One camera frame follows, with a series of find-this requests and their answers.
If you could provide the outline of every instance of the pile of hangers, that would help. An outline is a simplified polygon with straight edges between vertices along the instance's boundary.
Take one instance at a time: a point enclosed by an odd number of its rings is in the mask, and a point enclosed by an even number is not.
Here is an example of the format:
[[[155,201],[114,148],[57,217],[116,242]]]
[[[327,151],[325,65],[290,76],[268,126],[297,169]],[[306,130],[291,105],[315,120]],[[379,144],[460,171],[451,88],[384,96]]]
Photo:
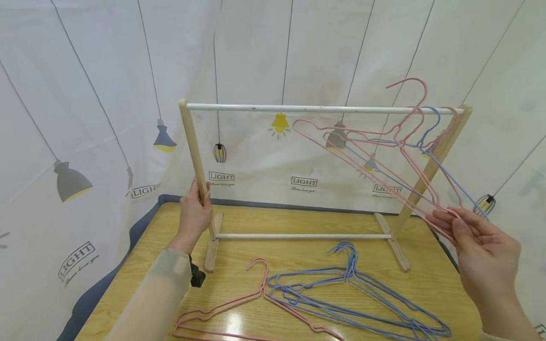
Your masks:
[[[416,148],[420,150],[420,152],[432,159],[440,168],[442,173],[444,174],[445,178],[455,191],[458,200],[459,200],[459,206],[462,206],[462,199],[459,194],[459,191],[461,191],[467,198],[470,199],[470,201],[474,204],[475,207],[478,207],[481,214],[484,217],[487,217],[487,214],[482,211],[482,209],[477,205],[477,203],[468,195],[468,193],[464,190],[464,188],[453,178],[453,176],[447,171],[447,169],[436,159],[436,157],[433,155],[432,151],[434,150],[435,144],[439,142],[440,138],[445,134],[447,131],[449,131],[450,127],[448,126],[446,129],[444,129],[437,137],[429,141],[428,143],[425,143],[425,139],[428,136],[428,134],[436,128],[441,120],[440,113],[433,108],[433,107],[426,107],[428,109],[431,109],[435,112],[437,116],[436,123],[428,128],[423,136],[419,139],[419,141],[415,144],[408,143],[407,140],[415,134],[415,132],[423,125],[425,116],[423,114],[423,111],[420,107],[421,103],[424,102],[426,95],[428,93],[427,87],[425,82],[423,82],[421,79],[416,77],[409,77],[404,80],[401,80],[399,82],[396,82],[392,85],[389,85],[387,88],[393,87],[395,85],[398,85],[400,83],[403,83],[408,80],[414,80],[418,81],[423,85],[424,94],[421,100],[413,107],[413,110],[405,115],[402,120],[393,125],[390,129],[384,129],[383,131],[374,131],[369,129],[347,129],[345,126],[339,126],[336,125],[335,127],[319,127],[315,122],[300,118],[297,119],[294,122],[293,129],[297,131],[302,136],[306,137],[307,139],[313,141],[316,145],[321,146],[328,152],[332,153],[333,155],[337,156],[338,158],[345,161],[350,166],[354,167],[358,171],[366,174],[368,178],[370,178],[372,181],[374,181],[376,184],[380,184],[383,186],[388,186],[387,183],[385,183],[380,177],[377,176],[377,173],[380,173],[384,175],[385,177],[389,178],[390,180],[394,181],[398,185],[402,186],[403,188],[409,190],[411,193],[415,193],[421,199],[425,200],[426,202],[430,203],[434,208],[441,210],[443,212],[448,212],[456,217],[458,215],[446,208],[443,208],[440,204],[440,197],[438,196],[438,193],[434,190],[433,186],[431,185],[431,179],[428,179],[427,176],[423,173],[423,170],[419,168],[418,164],[415,160],[412,159],[410,156],[410,153],[408,153],[408,148]],[[447,109],[450,109],[453,111],[454,115],[458,115],[457,111],[453,108],[448,107]],[[402,131],[402,125],[408,120],[408,118],[412,115],[419,115],[420,116],[420,122],[417,124],[406,136],[399,136],[400,131]],[[312,126],[318,130],[328,130],[326,133],[324,133],[323,140],[324,141],[317,141],[314,138],[310,137],[309,135],[305,134],[301,129],[298,129],[296,126],[299,122],[307,122],[311,123]],[[387,135],[394,132],[393,140],[385,140],[381,139],[382,135]],[[343,142],[343,145],[341,147],[336,147],[335,145],[328,143],[328,140],[331,139],[331,136],[335,135],[335,138],[337,140],[341,140]],[[370,137],[369,135],[379,135],[379,137]],[[418,193],[414,190],[414,188],[408,184],[402,177],[397,175],[395,172],[391,171],[388,167],[386,167],[383,163],[375,159],[375,156],[371,153],[365,151],[362,148],[362,145],[364,143],[370,143],[374,145],[380,145],[385,147],[391,147],[391,148],[397,148],[402,156],[406,159],[406,161],[409,163],[411,169],[419,176],[419,178],[423,181],[423,183],[426,185],[426,191],[425,193],[428,193],[430,195],[430,199],[425,196],[424,194]],[[369,167],[370,162],[373,161],[375,164],[379,166],[374,166],[373,169]],[[418,213],[428,224],[429,226],[434,229],[436,232],[441,234],[442,236],[446,237],[449,240],[453,240],[453,235],[451,231],[441,229],[440,227],[436,226],[432,222],[428,221],[426,219],[426,213],[421,210],[417,205],[414,205],[410,202],[408,202],[408,198],[404,197],[402,193],[392,193],[395,198],[400,201],[402,204],[408,206],[411,208],[415,213]]]
[[[261,262],[265,265],[265,272],[262,278],[262,281],[259,285],[257,291],[252,292],[248,295],[235,298],[231,301],[223,302],[218,304],[210,309],[202,310],[195,309],[183,313],[176,321],[175,330],[173,332],[174,336],[184,337],[192,340],[201,340],[201,341],[217,341],[217,339],[209,339],[201,336],[192,336],[188,333],[184,333],[183,330],[189,330],[193,332],[213,334],[218,336],[225,337],[237,337],[245,340],[257,340],[257,341],[276,341],[271,338],[263,338],[256,336],[246,336],[240,334],[233,334],[220,331],[210,331],[202,328],[190,327],[187,326],[187,323],[194,320],[199,321],[208,321],[214,316],[226,312],[232,308],[238,307],[244,303],[254,301],[260,297],[263,297],[267,301],[273,303],[279,308],[285,310],[292,316],[301,320],[303,323],[309,326],[309,328],[316,333],[326,333],[331,335],[337,340],[343,341],[344,338],[334,332],[331,329],[328,329],[323,326],[313,325],[309,319],[307,319],[301,312],[310,313],[316,316],[320,316],[325,319],[333,320],[335,322],[341,322],[349,324],[358,328],[363,328],[375,333],[384,335],[387,338],[393,340],[401,341],[437,341],[438,336],[450,337],[451,330],[449,327],[442,322],[438,317],[432,315],[425,309],[419,307],[415,303],[406,299],[402,295],[398,294],[393,289],[387,287],[371,275],[358,271],[357,260],[358,252],[355,249],[354,245],[348,241],[342,241],[337,244],[336,247],[331,249],[328,252],[340,252],[345,251],[347,254],[347,263],[345,266],[330,266],[323,268],[316,268],[303,271],[294,271],[288,273],[280,273],[269,277],[269,267],[268,263],[263,258],[254,259],[246,268],[247,270],[254,265],[256,262]],[[281,278],[289,276],[298,276],[298,275],[329,275],[330,278],[321,279],[315,282],[310,283],[297,283],[291,285],[281,284]],[[386,310],[393,312],[396,316],[396,320],[389,320],[387,318],[382,318],[378,316],[373,316],[363,312],[358,312],[356,310],[348,309],[345,307],[338,306],[331,302],[321,301],[319,299],[309,296],[307,293],[311,291],[312,288],[319,285],[329,285],[333,283],[350,283],[357,289],[361,290],[363,293],[367,294],[373,298],[378,303],[381,303],[385,306]],[[266,284],[271,287],[271,290],[268,292],[265,291]],[[282,293],[282,298],[275,297],[275,293]],[[397,305],[393,302],[390,302],[389,299],[398,301],[399,306],[402,303],[415,315],[416,313],[421,313],[424,316],[428,317],[428,320],[433,319],[437,322],[437,326],[428,326],[426,323],[419,321],[417,318],[408,316],[404,313]],[[383,322],[387,325],[390,325],[391,331],[382,330],[378,327],[372,327],[366,322],[363,321],[378,321]],[[400,331],[394,332],[393,329],[398,328]]]

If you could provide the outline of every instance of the hand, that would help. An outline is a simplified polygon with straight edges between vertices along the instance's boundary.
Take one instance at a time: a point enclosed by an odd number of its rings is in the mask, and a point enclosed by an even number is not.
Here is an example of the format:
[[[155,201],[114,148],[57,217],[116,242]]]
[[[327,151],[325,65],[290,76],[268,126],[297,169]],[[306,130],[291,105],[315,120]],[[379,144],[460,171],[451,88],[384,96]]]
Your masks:
[[[178,232],[167,246],[190,254],[201,234],[212,221],[212,203],[210,201],[210,182],[206,183],[207,194],[201,200],[197,179],[186,196],[180,198],[180,222]]]
[[[540,340],[515,292],[519,242],[471,211],[449,209],[461,218],[439,210],[426,218],[453,232],[461,282],[480,312],[484,332],[510,340]]]
[[[450,210],[461,219],[439,210],[434,210],[427,219],[453,231],[462,285],[470,298],[481,304],[514,296],[519,242],[473,212],[463,208]]]

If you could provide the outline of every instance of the backdrop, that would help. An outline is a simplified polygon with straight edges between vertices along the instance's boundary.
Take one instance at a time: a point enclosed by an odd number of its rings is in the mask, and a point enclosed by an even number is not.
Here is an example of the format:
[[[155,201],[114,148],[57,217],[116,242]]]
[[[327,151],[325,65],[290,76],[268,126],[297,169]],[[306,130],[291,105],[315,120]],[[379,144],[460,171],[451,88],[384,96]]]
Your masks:
[[[423,105],[474,107],[444,164],[473,198],[495,194],[491,220],[524,246],[523,305],[535,325],[546,322],[541,0],[0,4],[0,338],[59,337],[78,299],[123,260],[131,228],[158,197],[187,191],[194,174],[180,98],[410,106],[422,96],[417,83],[385,89],[407,76],[427,82]],[[303,123],[294,127],[306,116],[388,131],[400,116],[193,114],[213,198],[401,208],[294,130],[322,138]],[[365,150],[416,181],[394,148]],[[420,152],[412,155],[426,164]],[[444,205],[456,203],[446,181],[434,185]],[[40,316],[32,328],[29,316]]]

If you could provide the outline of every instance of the wooden table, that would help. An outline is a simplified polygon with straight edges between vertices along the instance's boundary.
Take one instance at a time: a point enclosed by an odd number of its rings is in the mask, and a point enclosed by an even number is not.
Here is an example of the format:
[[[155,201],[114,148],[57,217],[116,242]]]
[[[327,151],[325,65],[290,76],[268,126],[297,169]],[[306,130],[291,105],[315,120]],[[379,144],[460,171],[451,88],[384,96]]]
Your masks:
[[[225,233],[381,233],[375,218],[367,214],[236,206],[215,206],[215,211],[224,212],[222,232]],[[178,203],[167,203],[160,207],[76,340],[94,341],[106,337],[146,271],[174,235],[179,216]],[[194,262],[200,267],[207,238],[208,233],[203,234],[192,255]],[[477,340],[480,330],[478,312],[463,291],[457,271],[430,230],[420,219],[411,218],[400,234],[399,241],[411,263],[410,272],[403,273],[399,270],[385,240],[354,241],[359,251],[358,269],[375,276],[385,285],[438,316],[452,329],[452,339]],[[208,308],[256,290],[263,275],[263,267],[256,265],[245,271],[245,266],[257,256],[267,259],[270,274],[344,265],[345,255],[326,253],[335,244],[335,241],[323,240],[220,241],[214,273],[207,274],[202,288],[190,288],[180,304],[178,314],[198,307]],[[394,314],[386,307],[349,284],[335,284],[313,290],[317,290],[315,297],[323,297],[326,301],[334,301],[372,315],[394,318]],[[422,315],[416,317],[426,321]],[[335,330],[346,340],[385,340],[379,334],[353,326],[315,317],[310,319]],[[313,333],[302,322],[262,298],[216,316],[201,326],[282,340],[333,340],[324,333]],[[171,333],[172,329],[165,336],[165,340],[181,340],[171,336]]]

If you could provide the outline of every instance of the beige sleeve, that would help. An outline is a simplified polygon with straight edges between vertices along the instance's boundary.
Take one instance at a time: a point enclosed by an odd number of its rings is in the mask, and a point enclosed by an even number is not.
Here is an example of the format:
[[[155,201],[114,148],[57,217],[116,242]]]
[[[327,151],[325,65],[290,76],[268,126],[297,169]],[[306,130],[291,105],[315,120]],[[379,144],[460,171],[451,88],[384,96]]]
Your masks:
[[[165,340],[191,277],[189,256],[163,249],[106,339]]]
[[[479,336],[479,339],[480,341],[510,341],[508,339],[503,339],[501,337],[497,337],[497,336],[491,336],[489,334],[486,334],[485,332],[482,331],[482,333],[480,334]]]

